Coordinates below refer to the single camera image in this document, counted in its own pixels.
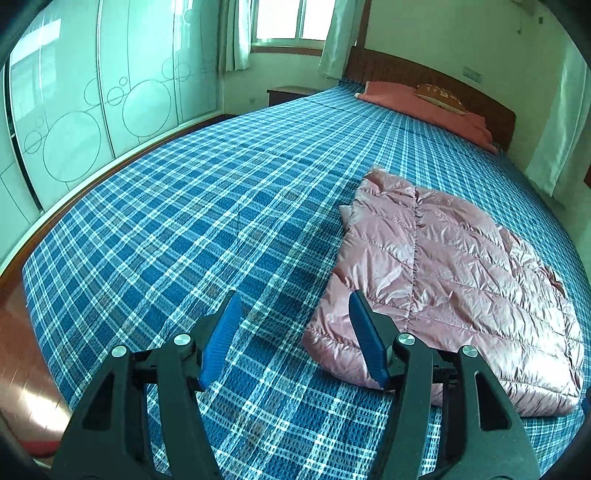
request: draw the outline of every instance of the light green curtain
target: light green curtain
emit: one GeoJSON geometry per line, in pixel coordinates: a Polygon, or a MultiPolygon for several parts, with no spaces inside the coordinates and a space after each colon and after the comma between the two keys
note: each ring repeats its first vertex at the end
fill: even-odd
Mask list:
{"type": "Polygon", "coordinates": [[[527,177],[550,196],[579,142],[590,105],[591,71],[565,33],[564,63],[558,91],[544,133],[525,171],[527,177]]]}
{"type": "Polygon", "coordinates": [[[560,173],[553,194],[554,199],[562,205],[569,206],[569,210],[586,210],[591,227],[591,216],[588,215],[591,212],[591,190],[583,182],[591,162],[590,157],[591,115],[587,117],[579,141],[560,173]],[[584,197],[589,199],[588,202],[583,202],[584,205],[573,205],[574,198],[582,199],[584,197]]]}
{"type": "Polygon", "coordinates": [[[246,70],[250,66],[248,63],[250,53],[251,0],[222,0],[220,9],[220,71],[246,70]]]}
{"type": "Polygon", "coordinates": [[[365,0],[336,0],[332,21],[318,73],[340,79],[349,60],[351,47],[355,45],[359,35],[361,13],[365,0]]]}

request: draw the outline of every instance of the sliding wardrobe door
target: sliding wardrobe door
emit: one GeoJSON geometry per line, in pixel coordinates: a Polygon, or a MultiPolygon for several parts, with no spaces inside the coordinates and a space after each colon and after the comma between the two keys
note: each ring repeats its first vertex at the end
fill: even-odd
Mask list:
{"type": "MultiPolygon", "coordinates": [[[[0,82],[0,101],[4,83],[0,82]]],[[[0,106],[0,263],[11,248],[39,218],[39,210],[29,193],[12,150],[4,104],[0,106]]]]}
{"type": "Polygon", "coordinates": [[[44,209],[114,159],[96,62],[99,0],[54,0],[10,58],[24,164],[44,209]]]}
{"type": "Polygon", "coordinates": [[[165,65],[174,76],[179,121],[217,109],[219,0],[176,0],[174,55],[165,65]]]}
{"type": "Polygon", "coordinates": [[[99,65],[115,155],[178,126],[173,55],[174,0],[103,0],[99,65]]]}

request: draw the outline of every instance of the blue plaid bed sheet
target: blue plaid bed sheet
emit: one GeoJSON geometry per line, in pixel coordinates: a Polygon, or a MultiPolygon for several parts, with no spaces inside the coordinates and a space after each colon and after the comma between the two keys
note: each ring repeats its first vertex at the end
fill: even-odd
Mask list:
{"type": "MultiPolygon", "coordinates": [[[[580,258],[522,174],[440,128],[355,99],[360,90],[343,81],[169,142],[88,193],[47,235],[25,265],[25,289],[71,408],[114,346],[158,347],[233,288],[243,321],[219,381],[197,396],[224,478],[366,478],[392,395],[332,378],[300,336],[342,241],[337,206],[351,203],[374,164],[463,197],[530,241],[564,279],[591,344],[580,258]]],[[[152,449],[166,471],[156,390],[152,449]]],[[[543,471],[582,418],[577,409],[524,419],[543,471]]],[[[435,466],[440,420],[432,408],[422,473],[435,466]]]]}

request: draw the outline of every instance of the electrical outlet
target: electrical outlet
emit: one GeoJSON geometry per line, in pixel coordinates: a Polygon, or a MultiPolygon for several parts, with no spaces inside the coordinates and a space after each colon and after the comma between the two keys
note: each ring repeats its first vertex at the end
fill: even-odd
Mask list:
{"type": "Polygon", "coordinates": [[[464,76],[476,83],[482,83],[482,74],[478,73],[476,70],[472,70],[469,67],[464,67],[464,76]]]}

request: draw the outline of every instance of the wooden headboard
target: wooden headboard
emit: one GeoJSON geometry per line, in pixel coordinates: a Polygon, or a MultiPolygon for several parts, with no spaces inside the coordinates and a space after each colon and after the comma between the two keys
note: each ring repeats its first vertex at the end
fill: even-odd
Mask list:
{"type": "Polygon", "coordinates": [[[393,82],[411,87],[431,83],[445,88],[453,92],[469,111],[485,117],[493,140],[503,150],[509,150],[515,130],[515,114],[484,93],[444,73],[387,53],[353,47],[345,78],[359,83],[393,82]]]}

